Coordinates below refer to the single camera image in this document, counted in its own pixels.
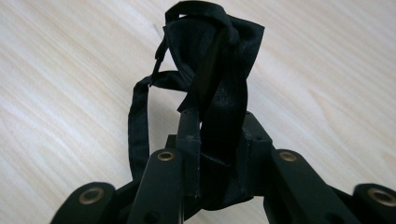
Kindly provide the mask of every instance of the black fabric bag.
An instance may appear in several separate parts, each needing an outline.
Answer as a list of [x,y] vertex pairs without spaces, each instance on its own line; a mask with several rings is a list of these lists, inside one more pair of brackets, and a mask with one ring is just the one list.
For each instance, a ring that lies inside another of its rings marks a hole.
[[[134,87],[128,120],[129,161],[134,180],[142,178],[149,159],[149,87],[185,91],[187,96],[177,110],[196,109],[202,124],[197,158],[200,191],[185,199],[187,219],[202,208],[217,210],[250,199],[238,188],[235,151],[247,112],[246,79],[264,27],[229,16],[222,7],[206,2],[180,2],[165,18],[154,71]],[[159,72],[168,49],[178,71]]]

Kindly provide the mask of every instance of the wood grain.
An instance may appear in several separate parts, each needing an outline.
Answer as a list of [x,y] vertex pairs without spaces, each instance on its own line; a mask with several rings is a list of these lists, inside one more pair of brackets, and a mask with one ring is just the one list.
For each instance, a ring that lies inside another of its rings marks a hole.
[[[177,1],[0,0],[0,222],[48,223],[79,186],[131,181],[127,115]],[[330,185],[396,189],[396,4],[213,1],[266,27],[248,110]],[[174,67],[170,55],[163,68]],[[151,88],[152,149],[180,92]],[[262,198],[187,223],[263,223]]]

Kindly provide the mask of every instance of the light wood grain table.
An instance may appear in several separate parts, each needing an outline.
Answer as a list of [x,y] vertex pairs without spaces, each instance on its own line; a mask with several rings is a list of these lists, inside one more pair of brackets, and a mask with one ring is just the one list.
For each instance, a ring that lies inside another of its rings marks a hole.
[[[0,223],[49,223],[76,188],[132,180],[127,116],[177,1],[0,0]],[[330,185],[396,189],[396,3],[216,1],[266,27],[248,110]],[[163,69],[173,68],[167,55]],[[184,93],[151,88],[153,149]],[[262,198],[187,223],[265,223]]]

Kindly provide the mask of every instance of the metal grommet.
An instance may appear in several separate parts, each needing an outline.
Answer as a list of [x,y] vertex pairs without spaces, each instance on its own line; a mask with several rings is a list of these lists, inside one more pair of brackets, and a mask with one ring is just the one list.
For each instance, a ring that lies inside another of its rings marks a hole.
[[296,155],[291,152],[283,151],[279,153],[280,158],[284,161],[297,161]]
[[158,154],[157,158],[160,161],[171,161],[173,158],[175,157],[175,154],[173,154],[172,152],[162,152],[160,154]]
[[96,203],[103,198],[105,190],[102,188],[93,187],[85,190],[79,195],[79,202],[82,204]]
[[381,203],[385,206],[395,207],[396,198],[393,195],[388,194],[382,189],[372,188],[367,191],[369,196],[376,202]]

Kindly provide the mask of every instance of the black nylon fabric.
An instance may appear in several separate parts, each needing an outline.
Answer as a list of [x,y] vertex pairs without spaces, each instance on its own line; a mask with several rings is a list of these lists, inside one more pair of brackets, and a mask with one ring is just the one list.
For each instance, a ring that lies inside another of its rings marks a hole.
[[[246,78],[264,28],[228,16],[222,7],[205,2],[179,3],[165,18],[165,36],[156,52],[153,74],[134,87],[128,120],[129,160],[133,178],[140,179],[149,159],[149,86],[186,91],[177,110],[195,108],[202,122],[201,156],[197,158],[201,161],[202,195],[186,199],[188,218],[201,208],[216,210],[249,199],[238,182],[235,151],[247,112]],[[168,48],[178,71],[159,73]]]

